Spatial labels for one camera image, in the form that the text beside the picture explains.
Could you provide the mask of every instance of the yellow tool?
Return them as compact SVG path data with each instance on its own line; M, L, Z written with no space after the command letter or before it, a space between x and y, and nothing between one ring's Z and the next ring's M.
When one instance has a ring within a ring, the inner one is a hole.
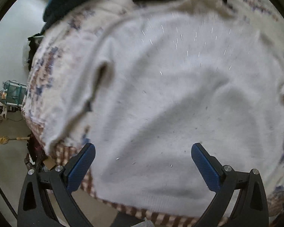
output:
M26 140L26 141L28 141L29 137L8 138L7 136L3 136L3 137L0 137L0 145L7 144L9 141L12 141L12 140L17 140L17 141Z

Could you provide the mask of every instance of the blue gripper pad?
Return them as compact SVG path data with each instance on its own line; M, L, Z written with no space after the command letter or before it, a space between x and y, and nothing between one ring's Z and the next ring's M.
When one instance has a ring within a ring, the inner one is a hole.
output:
M191 147L191 158L196 164L209 190L217 193L221 188L220 176L198 145L199 143L195 143Z
M96 149L93 144L90 143L88 149L78 159L77 163L70 171L67 180L67 191L72 193L78 190L84 176L86 175L89 167L96 157Z

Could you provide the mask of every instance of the white cloth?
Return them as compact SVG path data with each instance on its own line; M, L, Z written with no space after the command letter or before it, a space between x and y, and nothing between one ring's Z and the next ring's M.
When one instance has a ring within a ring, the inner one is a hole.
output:
M49 152L89 119L99 198L201 216L213 193L191 159L195 142L269 182L283 152L284 61L221 0L180 0L112 21L79 66L43 117L42 139Z

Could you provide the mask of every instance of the cable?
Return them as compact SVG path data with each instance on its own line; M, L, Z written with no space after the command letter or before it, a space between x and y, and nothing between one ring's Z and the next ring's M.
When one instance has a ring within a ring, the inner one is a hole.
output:
M8 120L11 120L11 121L14 121L14 122L19 122L19 121L21 121L21 120L12 120L12 119L9 119L8 118Z
M5 194L3 193L2 189L0 188L0 195L2 196L3 200L5 201L6 205L8 206L8 208L11 210L12 214L14 215L14 217L17 219L18 215L15 212L15 210L13 209L13 207L11 206L11 204L9 203L8 199L6 198Z
M8 92L7 94L13 93L17 88L14 88L11 92Z

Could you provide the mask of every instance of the metal screw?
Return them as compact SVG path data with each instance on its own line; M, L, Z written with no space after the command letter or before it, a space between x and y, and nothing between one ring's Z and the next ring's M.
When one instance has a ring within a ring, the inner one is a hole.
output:
M63 166L56 166L55 171L60 172L63 170Z
M35 170L34 169L30 169L29 171L28 171L28 175L33 175L35 173Z
M232 170L231 166L224 166L224 170L227 171L227 172L230 172Z
M259 171L257 169L253 169L253 174L258 175Z

